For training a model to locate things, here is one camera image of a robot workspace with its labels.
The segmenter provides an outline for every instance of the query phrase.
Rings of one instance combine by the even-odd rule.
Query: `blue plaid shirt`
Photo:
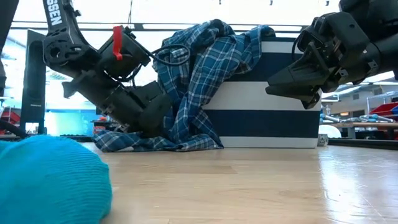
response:
[[[222,148],[201,106],[210,102],[225,80],[254,68],[262,54],[261,39],[266,36],[275,36],[268,26],[258,26],[236,35],[229,25],[218,19],[177,31],[162,45],[186,45],[191,50],[191,60],[177,67],[157,63],[156,60],[153,64],[159,84],[173,100],[172,109],[163,122],[168,139],[144,139],[141,133],[102,131],[94,136],[94,143],[104,152],[187,152]],[[177,63],[184,60],[187,51],[167,49],[157,56]]]

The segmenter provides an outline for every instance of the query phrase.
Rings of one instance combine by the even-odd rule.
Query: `red lever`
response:
[[[122,49],[122,27],[113,27],[113,54],[117,60],[122,60],[123,56],[120,53]]]

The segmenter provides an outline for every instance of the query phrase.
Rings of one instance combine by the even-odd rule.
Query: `navy stripe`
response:
[[[319,111],[206,110],[219,136],[317,138]]]
[[[262,41],[267,42],[291,42],[293,43],[296,38],[291,37],[263,37]]]
[[[243,75],[234,75],[229,82],[266,82],[268,78],[289,66],[292,61],[292,55],[287,53],[262,53],[260,61],[254,69]]]

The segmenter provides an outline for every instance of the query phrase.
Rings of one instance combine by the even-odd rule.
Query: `wooden floor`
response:
[[[114,189],[103,223],[398,223],[398,151],[329,146],[101,157]]]

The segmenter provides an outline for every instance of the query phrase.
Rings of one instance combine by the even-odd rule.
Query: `red object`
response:
[[[18,121],[19,121],[20,118],[21,118],[18,114],[14,113],[14,112],[12,112],[12,111],[11,111],[11,115],[9,114],[9,111],[4,111],[4,112],[2,113],[2,115],[1,115],[1,119],[2,119],[2,120],[5,120],[5,121],[8,121],[9,116],[11,116],[11,117],[10,117],[10,123],[11,123],[11,124],[16,124],[16,123],[18,123]]]
[[[105,130],[105,126],[94,126],[94,134],[98,134],[99,131]]]
[[[372,110],[369,114],[377,114],[379,116],[389,116],[393,115],[392,110],[398,106],[398,103],[386,103],[380,105],[376,109]]]
[[[122,60],[123,56],[120,53],[122,49],[122,27],[113,27],[113,54],[117,60]]]

